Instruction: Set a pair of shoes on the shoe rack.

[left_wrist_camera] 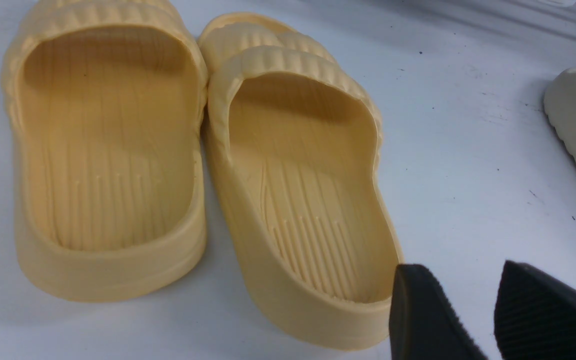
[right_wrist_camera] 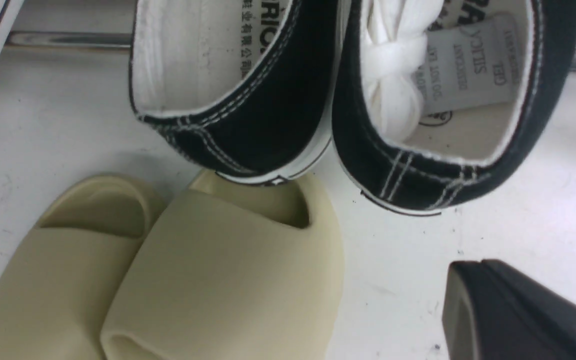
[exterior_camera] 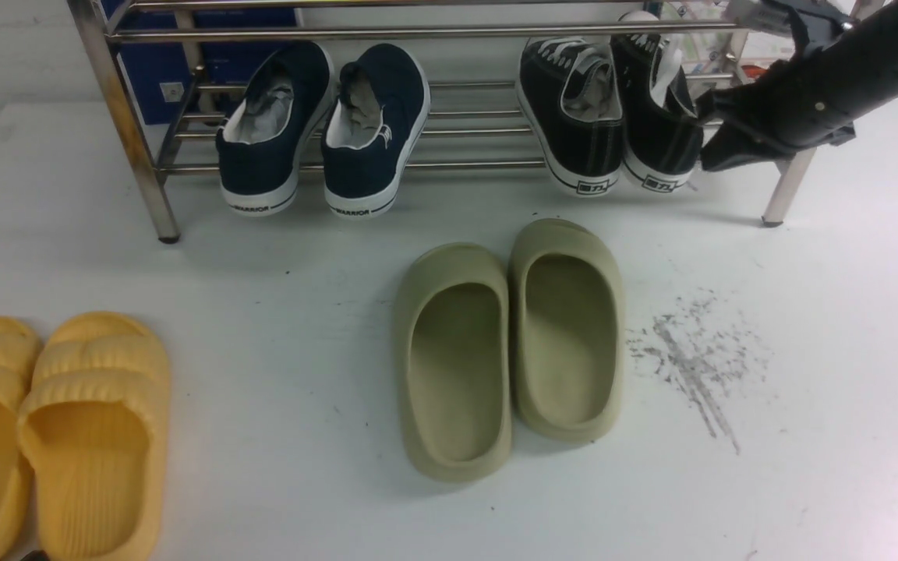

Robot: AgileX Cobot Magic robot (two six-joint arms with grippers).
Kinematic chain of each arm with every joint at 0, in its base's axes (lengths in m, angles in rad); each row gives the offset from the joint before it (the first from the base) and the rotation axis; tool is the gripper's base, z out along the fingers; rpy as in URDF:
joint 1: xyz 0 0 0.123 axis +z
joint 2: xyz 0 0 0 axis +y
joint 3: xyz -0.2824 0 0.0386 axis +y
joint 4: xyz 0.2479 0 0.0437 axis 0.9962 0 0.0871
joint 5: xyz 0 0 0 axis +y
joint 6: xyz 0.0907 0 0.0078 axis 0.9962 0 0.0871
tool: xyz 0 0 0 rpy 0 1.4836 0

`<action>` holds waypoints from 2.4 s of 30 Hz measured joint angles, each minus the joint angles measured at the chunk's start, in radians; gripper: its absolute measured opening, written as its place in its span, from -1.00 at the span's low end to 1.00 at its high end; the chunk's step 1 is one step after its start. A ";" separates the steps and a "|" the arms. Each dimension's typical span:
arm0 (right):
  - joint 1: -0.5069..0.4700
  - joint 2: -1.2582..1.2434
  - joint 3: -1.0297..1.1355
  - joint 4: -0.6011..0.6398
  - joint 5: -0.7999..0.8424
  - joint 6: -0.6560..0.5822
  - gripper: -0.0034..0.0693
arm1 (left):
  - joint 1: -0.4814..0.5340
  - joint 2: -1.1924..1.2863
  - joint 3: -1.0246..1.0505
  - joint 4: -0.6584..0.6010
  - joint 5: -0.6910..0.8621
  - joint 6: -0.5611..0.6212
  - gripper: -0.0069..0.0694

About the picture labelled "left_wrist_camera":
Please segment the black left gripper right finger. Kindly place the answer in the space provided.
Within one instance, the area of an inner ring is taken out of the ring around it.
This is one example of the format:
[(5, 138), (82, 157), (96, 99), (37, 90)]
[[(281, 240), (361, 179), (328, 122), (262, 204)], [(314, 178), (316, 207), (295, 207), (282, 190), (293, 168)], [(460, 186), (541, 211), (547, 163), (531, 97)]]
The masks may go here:
[(505, 360), (576, 360), (576, 289), (528, 263), (506, 260), (494, 337)]

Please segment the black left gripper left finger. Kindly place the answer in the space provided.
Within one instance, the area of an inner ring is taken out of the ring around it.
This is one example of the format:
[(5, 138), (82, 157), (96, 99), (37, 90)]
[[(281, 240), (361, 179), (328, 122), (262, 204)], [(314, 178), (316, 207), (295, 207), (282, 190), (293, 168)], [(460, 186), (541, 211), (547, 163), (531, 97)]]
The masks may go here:
[(486, 360), (434, 274), (422, 264), (398, 264), (389, 319), (393, 360)]

